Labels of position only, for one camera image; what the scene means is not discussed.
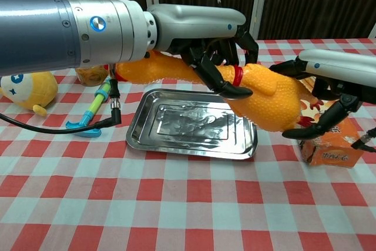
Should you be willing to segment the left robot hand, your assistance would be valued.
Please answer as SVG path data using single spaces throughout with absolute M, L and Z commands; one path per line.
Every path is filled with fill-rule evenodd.
M 230 82 L 218 70 L 222 60 L 227 66 L 238 65 L 237 47 L 245 50 L 247 63 L 257 62 L 259 46 L 241 12 L 182 4 L 156 4 L 146 12 L 156 26 L 155 50 L 180 55 L 210 90 L 224 98 L 243 99 L 253 94 L 252 90 Z

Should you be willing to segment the orange rubber toy chicken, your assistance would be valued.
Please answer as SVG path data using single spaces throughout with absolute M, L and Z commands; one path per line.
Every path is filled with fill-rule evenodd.
M 314 119 L 301 114 L 301 101 L 309 102 L 310 108 L 319 109 L 323 105 L 322 100 L 316 98 L 302 82 L 273 72 L 263 65 L 222 65 L 217 69 L 225 80 L 252 90 L 253 94 L 247 98 L 225 101 L 237 116 L 254 122 L 263 130 L 284 132 L 297 125 L 308 127 Z M 182 59 L 158 51 L 152 51 L 149 58 L 117 64 L 116 77 L 119 81 L 134 84 L 161 79 L 203 83 Z

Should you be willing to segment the blue green water squirter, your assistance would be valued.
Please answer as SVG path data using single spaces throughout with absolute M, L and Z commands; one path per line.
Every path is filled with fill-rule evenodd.
M 95 98 L 90 104 L 88 110 L 82 115 L 80 122 L 72 123 L 66 122 L 66 129 L 76 129 L 89 125 L 89 122 L 93 119 L 94 115 L 99 110 L 102 103 L 106 102 L 109 97 L 110 83 L 109 79 L 106 79 L 101 86 L 95 92 Z M 100 129 L 90 129 L 83 132 L 76 132 L 75 135 L 86 137 L 86 138 L 97 138 L 102 134 Z

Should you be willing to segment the red white checkered tablecloth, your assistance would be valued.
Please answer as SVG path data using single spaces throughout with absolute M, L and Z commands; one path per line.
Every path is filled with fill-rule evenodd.
M 310 166 L 258 132 L 253 158 L 135 150 L 125 136 L 151 89 L 119 86 L 122 123 L 96 139 L 0 121 L 0 251 L 376 251 L 376 153 Z

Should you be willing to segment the orange biscuit box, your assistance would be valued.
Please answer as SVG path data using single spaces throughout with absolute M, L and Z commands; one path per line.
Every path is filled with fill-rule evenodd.
M 311 166 L 334 165 L 351 168 L 364 153 L 351 147 L 358 138 L 357 128 L 346 118 L 325 135 L 301 141 L 302 159 Z

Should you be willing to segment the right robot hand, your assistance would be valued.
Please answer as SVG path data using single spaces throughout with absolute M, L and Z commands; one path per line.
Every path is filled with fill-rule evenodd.
M 313 96 L 325 101 L 335 100 L 318 122 L 307 128 L 286 130 L 283 132 L 285 138 L 317 138 L 338 125 L 349 113 L 356 112 L 362 103 L 376 105 L 376 56 L 309 49 L 270 69 L 298 80 L 314 76 Z

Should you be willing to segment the rectangular metal tray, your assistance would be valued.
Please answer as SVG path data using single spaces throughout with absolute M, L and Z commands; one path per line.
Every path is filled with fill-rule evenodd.
M 138 150 L 244 160 L 258 145 L 257 128 L 210 92 L 146 92 L 126 134 Z

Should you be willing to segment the yellow plush toy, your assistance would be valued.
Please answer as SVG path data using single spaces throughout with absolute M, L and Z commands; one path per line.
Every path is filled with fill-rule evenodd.
M 16 105 L 45 117 L 46 107 L 58 93 L 58 84 L 49 71 L 0 76 L 0 93 Z

